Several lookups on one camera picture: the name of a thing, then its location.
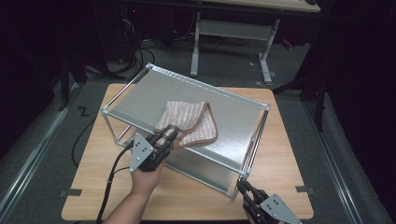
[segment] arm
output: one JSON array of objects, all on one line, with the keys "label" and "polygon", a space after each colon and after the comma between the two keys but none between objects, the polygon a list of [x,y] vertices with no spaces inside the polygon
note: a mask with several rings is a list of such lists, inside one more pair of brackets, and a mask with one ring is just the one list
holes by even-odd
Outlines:
[{"label": "arm", "polygon": [[131,192],[108,216],[104,224],[137,224],[145,212],[149,197],[160,182],[161,170],[165,160],[153,172],[142,172],[139,169],[132,173]]}]

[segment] towel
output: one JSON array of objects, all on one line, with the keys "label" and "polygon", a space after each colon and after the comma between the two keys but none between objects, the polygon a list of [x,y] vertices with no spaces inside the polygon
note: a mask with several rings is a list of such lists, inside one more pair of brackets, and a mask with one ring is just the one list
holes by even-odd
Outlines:
[{"label": "towel", "polygon": [[176,130],[178,135],[171,146],[171,150],[176,152],[180,148],[195,144],[213,143],[218,138],[218,129],[208,102],[190,104],[181,101],[168,101],[154,132],[160,133],[168,125],[171,126],[171,129],[157,143],[161,145],[164,138]]}]

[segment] black tape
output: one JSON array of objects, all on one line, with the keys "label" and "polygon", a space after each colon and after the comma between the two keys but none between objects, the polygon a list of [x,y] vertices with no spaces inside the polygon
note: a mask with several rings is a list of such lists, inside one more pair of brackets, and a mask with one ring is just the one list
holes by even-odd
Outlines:
[{"label": "black tape", "polygon": [[82,189],[70,189],[70,190],[62,190],[59,194],[59,197],[65,198],[67,196],[80,196]]},{"label": "black tape", "polygon": [[314,189],[309,188],[307,186],[296,186],[296,190],[299,193],[307,193],[308,195],[315,193]]}]

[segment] robotic arm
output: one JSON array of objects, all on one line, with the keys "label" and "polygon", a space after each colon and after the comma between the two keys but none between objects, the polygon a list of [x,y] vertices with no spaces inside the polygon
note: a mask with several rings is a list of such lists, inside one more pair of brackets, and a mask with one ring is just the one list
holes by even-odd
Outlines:
[{"label": "robotic arm", "polygon": [[155,171],[157,166],[170,154],[170,146],[177,138],[177,131],[165,134],[171,126],[164,128],[160,133],[155,133],[144,138],[140,133],[134,136],[134,146],[131,158],[130,172],[137,168],[143,172]]},{"label": "robotic arm", "polygon": [[283,221],[289,224],[302,224],[294,213],[283,202],[279,195],[269,197],[264,190],[253,188],[246,180],[238,180],[236,184],[244,197],[244,209],[257,224],[276,224]]}]

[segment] wooden tabletop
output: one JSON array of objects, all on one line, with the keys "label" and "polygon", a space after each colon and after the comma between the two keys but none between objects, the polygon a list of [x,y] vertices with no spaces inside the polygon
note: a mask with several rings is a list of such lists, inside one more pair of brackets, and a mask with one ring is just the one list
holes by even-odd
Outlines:
[{"label": "wooden tabletop", "polygon": [[203,2],[234,4],[246,7],[267,7],[301,12],[320,12],[318,4],[309,5],[305,0],[203,0]]},{"label": "wooden tabletop", "polygon": [[[102,105],[106,104],[122,84],[111,84]],[[248,98],[269,104],[262,140],[248,181],[268,195],[277,193],[300,219],[309,219],[314,212],[306,193],[297,192],[303,186],[299,167],[276,105],[267,89],[224,88]],[[71,189],[82,189],[79,196],[68,196],[62,211],[65,220],[95,220],[102,204],[111,167],[122,151],[117,146],[99,113]],[[118,167],[127,167],[130,153]],[[132,186],[130,173],[123,170],[115,175],[103,218],[115,209]],[[234,200],[223,193],[197,182],[167,167],[163,168],[159,186],[150,197],[144,220],[242,220],[247,219],[242,208],[243,197]]]}]

